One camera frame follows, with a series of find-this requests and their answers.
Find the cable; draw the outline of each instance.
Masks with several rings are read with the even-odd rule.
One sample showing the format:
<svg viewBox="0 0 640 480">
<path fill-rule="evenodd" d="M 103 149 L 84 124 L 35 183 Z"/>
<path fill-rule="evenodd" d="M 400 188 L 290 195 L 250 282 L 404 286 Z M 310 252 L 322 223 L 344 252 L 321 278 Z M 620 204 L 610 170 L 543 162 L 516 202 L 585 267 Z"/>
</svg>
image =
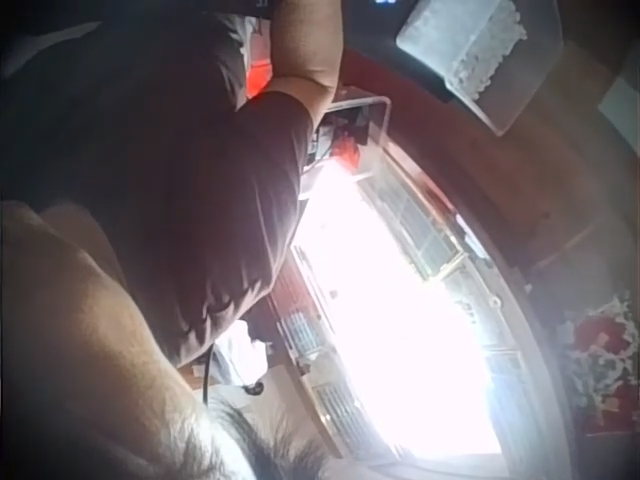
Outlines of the cable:
<svg viewBox="0 0 640 480">
<path fill-rule="evenodd" d="M 204 403 L 207 407 L 209 406 L 209 372 L 211 370 L 211 360 L 213 359 L 214 345 L 215 344 L 212 344 L 205 354 L 207 363 L 204 366 L 204 377 L 202 378 L 202 403 Z"/>
</svg>

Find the dark fabric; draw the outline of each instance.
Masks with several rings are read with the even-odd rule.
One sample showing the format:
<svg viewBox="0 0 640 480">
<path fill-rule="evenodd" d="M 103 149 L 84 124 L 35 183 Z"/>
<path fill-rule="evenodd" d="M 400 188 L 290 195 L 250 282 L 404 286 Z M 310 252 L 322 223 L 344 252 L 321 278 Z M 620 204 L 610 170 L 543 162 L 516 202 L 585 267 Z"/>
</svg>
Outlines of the dark fabric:
<svg viewBox="0 0 640 480">
<path fill-rule="evenodd" d="M 285 94 L 236 112 L 232 33 L 185 8 L 131 16 L 50 47 L 0 91 L 4 198 L 87 208 L 176 364 L 273 284 L 312 133 Z"/>
</svg>

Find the window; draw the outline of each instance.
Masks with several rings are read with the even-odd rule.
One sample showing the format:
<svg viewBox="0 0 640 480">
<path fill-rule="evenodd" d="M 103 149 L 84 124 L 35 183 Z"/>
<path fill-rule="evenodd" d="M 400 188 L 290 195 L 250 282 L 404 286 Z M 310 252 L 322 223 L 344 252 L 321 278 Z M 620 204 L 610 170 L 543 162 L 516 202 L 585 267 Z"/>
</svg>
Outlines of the window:
<svg viewBox="0 0 640 480">
<path fill-rule="evenodd" d="M 450 234 L 391 162 L 381 163 L 376 173 L 359 186 L 424 279 L 436 275 L 459 253 Z"/>
</svg>

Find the black hair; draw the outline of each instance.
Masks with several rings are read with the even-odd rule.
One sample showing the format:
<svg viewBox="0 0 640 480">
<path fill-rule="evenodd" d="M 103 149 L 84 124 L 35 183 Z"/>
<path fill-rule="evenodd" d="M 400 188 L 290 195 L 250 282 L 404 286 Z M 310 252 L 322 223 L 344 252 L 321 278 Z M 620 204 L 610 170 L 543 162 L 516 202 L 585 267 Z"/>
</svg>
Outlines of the black hair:
<svg viewBox="0 0 640 480">
<path fill-rule="evenodd" d="M 6 416 L 3 409 L 2 478 L 31 480 L 232 480 L 224 459 L 215 452 L 203 457 L 202 445 L 191 438 L 184 445 L 180 466 L 152 466 L 82 429 L 69 429 L 51 417 Z M 274 432 L 259 431 L 238 409 L 216 405 L 217 422 L 238 443 L 258 480 L 320 480 L 327 458 L 324 446 L 315 440 L 302 442 L 286 422 Z"/>
<path fill-rule="evenodd" d="M 307 440 L 296 446 L 296 432 L 281 420 L 272 435 L 264 435 L 243 413 L 223 408 L 223 423 L 238 442 L 258 480 L 319 480 L 327 460 L 324 445 Z"/>
</svg>

